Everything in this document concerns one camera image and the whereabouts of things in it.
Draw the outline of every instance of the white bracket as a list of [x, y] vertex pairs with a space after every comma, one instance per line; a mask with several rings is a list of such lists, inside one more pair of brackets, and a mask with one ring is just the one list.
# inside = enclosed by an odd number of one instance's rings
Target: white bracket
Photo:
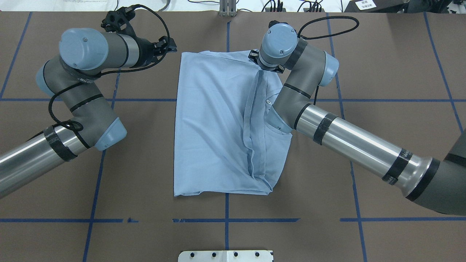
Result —
[[272, 250], [183, 251], [178, 262], [274, 262]]
[[220, 16], [236, 16], [236, 0], [219, 0]]

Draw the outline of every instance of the blue tape line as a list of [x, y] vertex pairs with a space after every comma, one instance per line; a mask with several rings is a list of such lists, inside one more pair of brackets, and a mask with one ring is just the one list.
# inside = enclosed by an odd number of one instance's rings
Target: blue tape line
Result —
[[357, 225], [359, 227], [359, 238], [361, 239], [361, 248], [363, 250], [363, 259], [364, 259], [364, 262], [367, 262], [366, 242], [364, 241], [363, 224], [361, 222], [361, 211], [359, 209], [359, 199], [357, 197], [356, 179], [354, 177], [353, 162], [350, 161], [349, 165], [351, 166], [351, 179], [353, 180], [353, 195], [354, 195], [354, 202], [355, 202], [355, 206], [356, 206], [356, 216], [358, 217]]
[[90, 219], [1, 218], [2, 223], [89, 223]]
[[230, 218], [233, 223], [295, 223], [300, 218]]
[[435, 48], [434, 39], [432, 38], [431, 27], [429, 26], [429, 20], [427, 19], [427, 13], [424, 12], [424, 20], [425, 25], [427, 27], [427, 33], [429, 34], [429, 39], [431, 41], [432, 50], [434, 51], [435, 59], [437, 60], [437, 64], [440, 69], [440, 73], [442, 75], [443, 83], [445, 84], [446, 92], [448, 93], [448, 97], [450, 98], [450, 102], [452, 103], [453, 112], [455, 113], [456, 122], [458, 122], [458, 127], [461, 133], [463, 133], [463, 126], [461, 125], [461, 121], [459, 120], [458, 112], [456, 111], [455, 102], [453, 101], [452, 93], [450, 92], [450, 88], [448, 87], [448, 83], [446, 81], [445, 73], [443, 72], [442, 63], [440, 63], [439, 55], [437, 54], [437, 49]]
[[[226, 23], [226, 51], [230, 52], [230, 22]], [[230, 249], [230, 194], [225, 193], [225, 250]]]
[[127, 222], [128, 222], [128, 223], [139, 223], [138, 220], [134, 220], [134, 219], [132, 219], [132, 218], [128, 218]]
[[226, 51], [230, 52], [230, 22], [226, 23]]
[[182, 218], [173, 219], [173, 223], [295, 223], [300, 218]]
[[466, 221], [466, 216], [460, 217], [367, 217], [340, 218], [340, 222], [395, 222], [395, 221]]
[[[89, 223], [91, 219], [0, 218], [0, 223]], [[123, 223], [123, 219], [94, 219], [94, 223]]]
[[94, 219], [93, 223], [123, 223], [123, 219]]
[[[116, 100], [116, 96], [117, 96], [116, 92], [118, 91], [118, 82], [120, 80], [120, 72], [117, 73], [116, 77], [117, 78], [116, 78], [116, 81], [115, 81], [115, 90], [113, 91], [112, 104], [111, 104], [112, 109], [115, 107], [115, 100]], [[103, 160], [105, 159], [106, 152], [107, 152], [107, 150], [102, 151], [102, 158], [100, 159], [100, 166], [99, 166], [99, 174], [97, 176], [96, 191], [94, 192], [94, 201], [92, 203], [92, 211], [91, 211], [91, 214], [90, 214], [91, 221], [89, 222], [88, 235], [87, 235], [87, 238], [86, 238], [86, 245], [84, 247], [84, 255], [82, 256], [82, 262], [87, 261], [87, 254], [88, 254], [88, 251], [89, 251], [90, 238], [91, 238], [91, 235], [92, 235], [93, 220], [94, 220], [94, 216], [96, 214], [97, 199], [99, 197], [100, 182], [102, 180]]]
[[[332, 29], [330, 27], [330, 20], [327, 19], [327, 28], [329, 30], [329, 34], [332, 34]], [[330, 49], [332, 50], [332, 56], [335, 57], [335, 49], [333, 47], [333, 39], [329, 37], [330, 40]], [[338, 77], [338, 73], [335, 74], [335, 81], [336, 81], [336, 91], [338, 92], [338, 102], [340, 102], [340, 114], [342, 118], [345, 119], [345, 113], [343, 110], [343, 99], [342, 99], [342, 92], [340, 90], [340, 79]]]
[[48, 102], [50, 98], [2, 98], [0, 101]]
[[21, 34], [20, 41], [16, 46], [16, 51], [14, 52], [13, 59], [11, 60], [10, 68], [8, 69], [7, 76], [5, 77], [5, 81], [3, 82], [3, 86], [0, 91], [0, 99], [3, 97], [3, 93], [5, 92], [5, 88], [7, 88], [8, 79], [10, 78], [11, 70], [13, 70], [14, 61], [16, 61], [16, 57], [18, 52], [20, 51], [21, 44], [23, 43], [24, 35], [26, 34], [27, 26], [29, 25], [29, 21], [31, 21], [32, 12], [29, 12], [29, 16], [27, 17], [26, 24], [24, 25], [23, 33]]
[[92, 220], [94, 219], [94, 216], [96, 214], [97, 198], [99, 196], [100, 182], [101, 182], [101, 179], [102, 179], [102, 172], [103, 172], [103, 160], [105, 158], [105, 153], [106, 152], [107, 152], [107, 150], [102, 151], [102, 157], [100, 158], [99, 174], [97, 176], [96, 190], [94, 192], [94, 201], [92, 202], [92, 211], [91, 211], [91, 214], [90, 214], [91, 221], [89, 222], [88, 234], [87, 234], [87, 238], [86, 238], [86, 245], [84, 247], [84, 255], [82, 256], [82, 261], [83, 262], [86, 262], [87, 254], [88, 254], [88, 251], [89, 251], [90, 237], [92, 235], [92, 226], [94, 224]]
[[230, 194], [225, 193], [225, 250], [230, 250], [229, 219], [230, 219]]
[[117, 96], [117, 91], [118, 91], [118, 82], [120, 81], [120, 70], [121, 68], [118, 68], [118, 73], [116, 74], [116, 81], [115, 81], [115, 90], [113, 90], [113, 97], [112, 97], [112, 109], [115, 107], [115, 101], [116, 101], [116, 96]]
[[[106, 99], [108, 102], [112, 102], [112, 98]], [[466, 99], [383, 99], [383, 98], [342, 98], [343, 102], [410, 102], [410, 103], [450, 103], [454, 102], [466, 102]], [[48, 102], [49, 98], [2, 98], [0, 101], [13, 101], [13, 102]], [[339, 102], [340, 99], [333, 98], [318, 98], [318, 102]], [[115, 102], [176, 102], [176, 98], [115, 98]]]
[[[329, 34], [332, 34], [332, 29], [331, 29], [331, 26], [330, 26], [330, 20], [329, 19], [327, 19], [327, 27], [329, 29]], [[329, 40], [330, 40], [330, 48], [332, 50], [332, 56], [335, 57], [335, 49], [334, 49], [334, 46], [333, 46], [333, 38], [329, 37]], [[339, 99], [339, 102], [340, 102], [340, 113], [342, 115], [342, 119], [345, 119], [344, 108], [343, 108], [343, 98], [342, 98], [342, 93], [341, 93], [341, 90], [340, 90], [340, 80], [338, 78], [338, 73], [335, 75], [335, 81], [336, 81], [336, 90], [338, 91], [338, 99]], [[350, 161], [349, 165], [351, 167], [351, 179], [353, 180], [353, 196], [354, 196], [354, 203], [355, 203], [355, 206], [356, 206], [356, 215], [357, 215], [358, 219], [360, 219], [361, 218], [361, 212], [360, 212], [360, 209], [359, 209], [359, 200], [358, 200], [358, 197], [357, 197], [356, 179], [354, 177], [353, 162]], [[359, 238], [361, 239], [361, 249], [362, 249], [362, 252], [363, 252], [363, 260], [364, 260], [364, 262], [367, 262], [366, 244], [365, 244], [365, 241], [364, 241], [363, 224], [362, 224], [361, 221], [358, 221], [358, 227], [359, 227]]]
[[182, 218], [173, 219], [173, 223], [225, 223], [224, 218]]

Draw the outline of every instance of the brown table surface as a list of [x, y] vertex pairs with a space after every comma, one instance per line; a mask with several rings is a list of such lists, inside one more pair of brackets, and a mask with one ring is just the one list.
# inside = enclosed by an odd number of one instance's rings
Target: brown table surface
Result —
[[[182, 250], [268, 249], [283, 261], [464, 261], [466, 218], [417, 206], [360, 166], [294, 133], [269, 196], [173, 197], [173, 140], [182, 52], [258, 48], [270, 20], [306, 13], [162, 13], [178, 52], [158, 66], [102, 77], [128, 136], [90, 149], [0, 200], [0, 261], [177, 261]], [[317, 105], [420, 156], [443, 159], [466, 125], [466, 16], [352, 14], [360, 27], [309, 41], [340, 61]], [[0, 154], [53, 122], [37, 70], [68, 28], [105, 13], [0, 13]], [[159, 21], [138, 11], [137, 35]], [[306, 35], [350, 27], [323, 21]], [[59, 119], [69, 111], [57, 102]]]

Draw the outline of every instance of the folded shirt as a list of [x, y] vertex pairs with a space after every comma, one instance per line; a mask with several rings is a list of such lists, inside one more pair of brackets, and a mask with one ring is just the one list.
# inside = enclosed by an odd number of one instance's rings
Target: folded shirt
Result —
[[269, 194], [291, 134], [265, 121], [282, 88], [249, 51], [183, 53], [175, 119], [174, 195]]

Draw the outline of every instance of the black cable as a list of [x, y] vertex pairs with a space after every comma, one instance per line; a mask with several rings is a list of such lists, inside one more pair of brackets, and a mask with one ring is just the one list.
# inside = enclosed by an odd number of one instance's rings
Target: black cable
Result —
[[190, 3], [196, 3], [196, 4], [202, 4], [202, 3], [215, 3], [215, 4], [220, 4], [220, 2], [216, 2], [216, 1], [192, 1], [192, 0], [188, 0], [188, 2], [190, 2]]
[[272, 2], [275, 3], [275, 0], [268, 0], [268, 2], [265, 3], [264, 7], [262, 8], [261, 12], [265, 10], [265, 7], [267, 6], [268, 3], [270, 3], [270, 11], [272, 11]]
[[[160, 19], [160, 21], [162, 22], [164, 28], [165, 28], [165, 31], [167, 32], [167, 37], [168, 39], [170, 39], [170, 32], [168, 31], [168, 27], [167, 27], [167, 24], [165, 24], [165, 21], [162, 19], [162, 17], [160, 17], [160, 15], [158, 15], [157, 13], [155, 13], [152, 9], [146, 7], [146, 6], [143, 6], [143, 5], [133, 5], [132, 6], [134, 9], [136, 8], [144, 8], [146, 9], [147, 11], [153, 13], [157, 18]], [[136, 69], [130, 69], [130, 70], [112, 70], [112, 71], [107, 71], [107, 72], [104, 72], [104, 73], [98, 73], [96, 76], [97, 77], [101, 77], [101, 76], [104, 76], [104, 75], [108, 75], [108, 74], [114, 74], [114, 73], [129, 73], [129, 72], [137, 72], [137, 71], [142, 71], [142, 70], [146, 70], [146, 69], [149, 69], [155, 65], [157, 65], [158, 63], [160, 63], [166, 56], [166, 53], [164, 53], [162, 55], [162, 57], [160, 59], [157, 59], [156, 62], [148, 65], [148, 66], [145, 66], [145, 67], [141, 67], [141, 68], [136, 68]]]
[[319, 86], [315, 88], [315, 94], [314, 94], [314, 105], [317, 102], [317, 92], [319, 92]]
[[162, 7], [161, 9], [159, 9], [158, 12], [162, 12], [162, 11], [164, 11], [165, 9], [167, 9], [167, 7], [170, 5], [170, 2], [171, 2], [171, 0], [167, 0], [167, 3], [165, 4], [165, 6]]
[[67, 88], [61, 90], [60, 92], [54, 94], [52, 96], [52, 98], [50, 99], [49, 103], [48, 103], [48, 113], [50, 114], [50, 117], [59, 125], [61, 125], [62, 127], [66, 128], [66, 129], [69, 129], [71, 131], [81, 131], [83, 130], [83, 126], [81, 123], [77, 122], [77, 121], [73, 121], [73, 120], [67, 120], [67, 121], [60, 121], [58, 120], [58, 118], [55, 117], [54, 113], [53, 113], [53, 110], [52, 110], [52, 105], [55, 101], [55, 99], [60, 96], [61, 94], [63, 94], [64, 92], [66, 91], [69, 91], [77, 86], [80, 86], [82, 85], [83, 83], [82, 82], [79, 82], [79, 83], [76, 83], [74, 85], [71, 85], [71, 86], [68, 86]]
[[[306, 36], [303, 36], [301, 35], [301, 32], [303, 31], [303, 29], [312, 24], [312, 23], [315, 23], [315, 22], [319, 22], [319, 21], [323, 21], [323, 20], [329, 20], [329, 19], [349, 19], [349, 20], [353, 20], [354, 22], [356, 22], [356, 25], [351, 28], [351, 29], [348, 29], [348, 30], [345, 30], [345, 31], [342, 31], [342, 32], [338, 32], [338, 33], [335, 33], [335, 34], [328, 34], [328, 35], [323, 35], [323, 36], [316, 36], [316, 37], [306, 37]], [[312, 21], [309, 21], [307, 23], [305, 23], [301, 29], [299, 29], [299, 32], [298, 32], [298, 36], [299, 37], [302, 37], [303, 39], [305, 40], [312, 40], [312, 39], [321, 39], [321, 38], [326, 38], [326, 37], [331, 37], [331, 36], [336, 36], [336, 35], [340, 35], [340, 34], [345, 34], [345, 33], [348, 33], [348, 32], [351, 32], [353, 31], [354, 29], [356, 29], [357, 27], [359, 26], [359, 20], [352, 17], [352, 16], [347, 16], [347, 15], [336, 15], [336, 16], [326, 16], [326, 17], [321, 17], [321, 18], [317, 18], [317, 19], [314, 19]]]
[[317, 10], [320, 8], [322, 9], [322, 5], [320, 4], [323, 0], [321, 0], [320, 2], [317, 2], [317, 1], [303, 1], [301, 3], [301, 5], [298, 7], [298, 11], [296, 12], [299, 12], [299, 10], [301, 9], [301, 7], [306, 4], [306, 3], [309, 3], [309, 10], [307, 12], [312, 12], [311, 10], [315, 10], [317, 8]]

